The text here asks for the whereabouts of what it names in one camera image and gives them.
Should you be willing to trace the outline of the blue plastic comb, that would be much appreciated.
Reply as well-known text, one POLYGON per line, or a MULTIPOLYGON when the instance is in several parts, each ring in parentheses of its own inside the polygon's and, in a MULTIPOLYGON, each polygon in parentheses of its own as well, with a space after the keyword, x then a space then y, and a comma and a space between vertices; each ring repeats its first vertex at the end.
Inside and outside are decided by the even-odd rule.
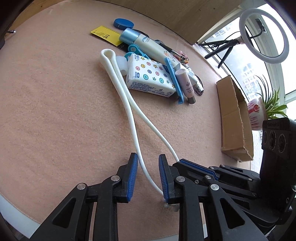
POLYGON ((171 77, 171 80, 173 82, 173 85, 174 85, 174 88, 176 89, 176 93, 177 93, 177 96, 178 96, 178 104, 183 104, 184 103, 184 96, 183 96, 183 92, 180 88, 180 85, 179 85, 179 82, 176 78, 176 75, 175 75, 175 70, 171 64, 171 61, 168 57, 166 57, 165 59, 165 65, 166 65, 166 68, 168 69, 168 72, 170 74, 170 77, 171 77))

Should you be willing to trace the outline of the patterned lighter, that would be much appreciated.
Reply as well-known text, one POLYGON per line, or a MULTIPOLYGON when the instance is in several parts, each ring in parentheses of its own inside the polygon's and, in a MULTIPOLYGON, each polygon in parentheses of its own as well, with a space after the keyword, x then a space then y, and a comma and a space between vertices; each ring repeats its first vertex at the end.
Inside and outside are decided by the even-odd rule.
POLYGON ((201 81, 201 79, 197 76, 197 78, 200 80, 200 84, 198 85, 192 85, 194 92, 198 95, 198 96, 202 96, 204 93, 204 87, 203 87, 203 83, 201 81))

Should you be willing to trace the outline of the pink lip balm tube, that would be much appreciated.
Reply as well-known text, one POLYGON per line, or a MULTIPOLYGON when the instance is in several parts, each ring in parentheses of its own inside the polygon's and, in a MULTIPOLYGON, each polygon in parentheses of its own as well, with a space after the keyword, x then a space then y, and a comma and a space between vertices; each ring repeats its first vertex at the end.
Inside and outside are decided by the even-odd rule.
POLYGON ((175 76, 178 80, 178 83, 181 86, 181 89, 185 97, 187 97, 189 104, 194 104, 196 102, 194 90, 186 70, 185 69, 177 70, 175 72, 175 76))

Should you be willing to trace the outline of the patterned tissue pack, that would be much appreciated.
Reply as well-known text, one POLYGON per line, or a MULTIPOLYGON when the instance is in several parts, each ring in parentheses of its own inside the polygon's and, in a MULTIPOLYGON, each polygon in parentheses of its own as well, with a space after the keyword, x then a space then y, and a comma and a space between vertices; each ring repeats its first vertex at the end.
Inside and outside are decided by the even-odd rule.
POLYGON ((175 86, 166 67, 156 61, 131 54, 127 61, 126 85, 129 89, 170 97, 175 86))

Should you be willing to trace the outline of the translucent white cap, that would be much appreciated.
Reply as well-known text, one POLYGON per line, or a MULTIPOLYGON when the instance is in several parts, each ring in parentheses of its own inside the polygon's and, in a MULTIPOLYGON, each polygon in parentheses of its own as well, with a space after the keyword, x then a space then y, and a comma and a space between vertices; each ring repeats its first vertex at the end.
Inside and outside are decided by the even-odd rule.
POLYGON ((126 76, 128 73, 127 59, 123 56, 116 56, 116 62, 122 76, 126 76))

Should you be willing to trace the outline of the orange red toy figure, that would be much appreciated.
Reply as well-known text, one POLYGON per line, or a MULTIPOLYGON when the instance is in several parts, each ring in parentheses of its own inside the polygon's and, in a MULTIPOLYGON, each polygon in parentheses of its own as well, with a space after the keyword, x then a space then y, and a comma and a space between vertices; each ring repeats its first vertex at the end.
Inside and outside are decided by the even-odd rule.
POLYGON ((184 64, 188 64, 189 63, 188 56, 185 53, 183 53, 182 51, 180 51, 179 53, 180 53, 180 62, 184 63, 184 64))

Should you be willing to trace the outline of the silver black pen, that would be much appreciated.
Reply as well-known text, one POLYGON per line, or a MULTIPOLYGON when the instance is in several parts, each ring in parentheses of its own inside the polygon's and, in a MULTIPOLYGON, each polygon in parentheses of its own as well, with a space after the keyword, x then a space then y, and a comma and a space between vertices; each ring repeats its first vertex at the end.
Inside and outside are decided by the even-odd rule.
POLYGON ((169 53, 171 53, 174 57, 176 57, 179 61, 180 61, 180 53, 178 53, 177 51, 173 50, 172 48, 168 47, 167 45, 165 45, 162 41, 160 40, 155 40, 156 43, 158 43, 161 47, 163 47, 164 49, 166 49, 169 53))

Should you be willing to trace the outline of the sunscreen tube blue cap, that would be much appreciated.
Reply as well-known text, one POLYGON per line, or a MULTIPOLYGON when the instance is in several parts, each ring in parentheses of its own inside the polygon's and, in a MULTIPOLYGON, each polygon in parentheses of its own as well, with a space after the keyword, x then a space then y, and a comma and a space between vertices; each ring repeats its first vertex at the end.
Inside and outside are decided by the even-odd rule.
POLYGON ((169 51, 164 47, 156 43, 149 37, 130 28, 125 29, 119 36, 119 40, 125 44, 135 44, 139 47, 140 51, 149 56, 150 59, 159 63, 165 64, 165 58, 169 58, 173 67, 180 64, 180 61, 176 59, 169 51))

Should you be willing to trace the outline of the yellow grey card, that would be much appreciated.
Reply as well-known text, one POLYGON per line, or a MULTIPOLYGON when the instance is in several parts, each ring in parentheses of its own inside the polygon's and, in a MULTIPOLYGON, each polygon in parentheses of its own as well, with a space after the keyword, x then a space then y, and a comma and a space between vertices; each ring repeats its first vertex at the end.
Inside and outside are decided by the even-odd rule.
POLYGON ((121 49, 124 52, 128 51, 128 44, 119 40, 120 33, 111 30, 104 26, 99 26, 90 32, 92 35, 99 37, 100 39, 114 45, 118 49, 121 49))

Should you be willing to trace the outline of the blue round tin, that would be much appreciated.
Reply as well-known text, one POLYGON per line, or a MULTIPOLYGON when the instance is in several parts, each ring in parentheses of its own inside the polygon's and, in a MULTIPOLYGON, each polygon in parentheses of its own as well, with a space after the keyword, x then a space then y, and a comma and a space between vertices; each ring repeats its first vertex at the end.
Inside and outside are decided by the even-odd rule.
POLYGON ((125 30, 127 28, 133 29, 134 23, 127 19, 116 18, 113 22, 113 26, 120 30, 125 30))

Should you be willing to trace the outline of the white charger plug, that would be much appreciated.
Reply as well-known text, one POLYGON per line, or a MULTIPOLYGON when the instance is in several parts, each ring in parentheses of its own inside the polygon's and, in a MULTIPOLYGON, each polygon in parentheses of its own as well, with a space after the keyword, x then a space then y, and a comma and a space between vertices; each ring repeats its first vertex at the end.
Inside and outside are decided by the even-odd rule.
POLYGON ((189 77, 189 80, 191 81, 191 84, 192 85, 198 85, 200 84, 200 80, 197 78, 197 76, 195 75, 195 73, 192 71, 192 69, 189 67, 188 64, 177 64, 175 67, 174 67, 175 71, 179 70, 179 69, 185 69, 188 77, 189 77))

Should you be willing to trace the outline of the cardboard box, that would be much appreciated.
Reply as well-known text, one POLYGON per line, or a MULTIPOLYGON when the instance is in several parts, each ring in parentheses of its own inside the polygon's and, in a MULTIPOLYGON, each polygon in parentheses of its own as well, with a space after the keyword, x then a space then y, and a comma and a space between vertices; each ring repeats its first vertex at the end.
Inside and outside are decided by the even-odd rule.
POLYGON ((230 76, 216 83, 220 104, 221 152, 240 162, 253 160, 253 136, 247 103, 230 76))

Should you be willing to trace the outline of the red white flower pot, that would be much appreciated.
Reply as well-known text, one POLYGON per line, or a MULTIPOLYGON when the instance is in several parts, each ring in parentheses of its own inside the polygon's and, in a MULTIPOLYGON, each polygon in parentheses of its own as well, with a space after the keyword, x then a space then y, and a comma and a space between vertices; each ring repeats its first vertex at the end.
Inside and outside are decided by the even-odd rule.
POLYGON ((247 109, 252 130, 261 131, 263 122, 268 120, 265 105, 262 98, 255 98, 248 102, 247 109))

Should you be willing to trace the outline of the spider plant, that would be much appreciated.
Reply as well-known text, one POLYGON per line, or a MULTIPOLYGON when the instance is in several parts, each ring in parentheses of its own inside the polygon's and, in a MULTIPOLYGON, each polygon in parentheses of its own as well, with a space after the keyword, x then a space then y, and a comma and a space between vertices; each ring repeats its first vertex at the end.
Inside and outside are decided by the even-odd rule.
POLYGON ((258 94, 263 101, 267 119, 275 120, 280 117, 287 118, 287 114, 285 113, 287 105, 280 103, 280 90, 270 88, 264 76, 259 77, 255 75, 255 77, 259 86, 259 92, 256 94, 258 94))

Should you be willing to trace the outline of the dark oak wooden board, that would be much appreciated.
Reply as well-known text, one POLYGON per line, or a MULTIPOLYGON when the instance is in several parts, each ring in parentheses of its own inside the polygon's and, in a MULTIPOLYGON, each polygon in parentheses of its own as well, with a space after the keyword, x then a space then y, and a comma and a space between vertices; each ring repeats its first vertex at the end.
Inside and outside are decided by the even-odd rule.
POLYGON ((249 8, 266 1, 240 0, 138 0, 107 1, 145 15, 169 28, 190 44, 222 28, 249 8))

